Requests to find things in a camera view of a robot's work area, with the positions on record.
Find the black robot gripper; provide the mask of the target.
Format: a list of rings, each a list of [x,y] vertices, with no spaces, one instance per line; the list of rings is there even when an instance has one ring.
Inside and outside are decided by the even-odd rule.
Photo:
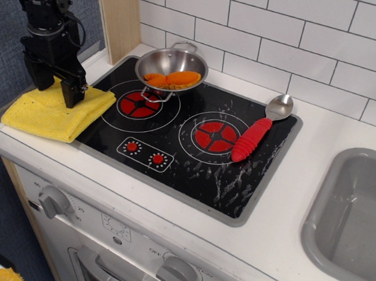
[[[31,35],[21,39],[24,62],[34,85],[44,91],[54,84],[54,76],[62,79],[60,87],[67,108],[83,101],[88,87],[77,58],[85,37],[79,35],[80,20],[69,10],[72,4],[72,0],[23,0]]]

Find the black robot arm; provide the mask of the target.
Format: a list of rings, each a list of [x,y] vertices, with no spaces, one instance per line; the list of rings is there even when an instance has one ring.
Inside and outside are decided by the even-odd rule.
[[[19,0],[29,36],[20,39],[24,62],[35,86],[44,91],[56,78],[67,108],[83,101],[86,73],[77,54],[86,40],[80,20],[69,10],[72,0]]]

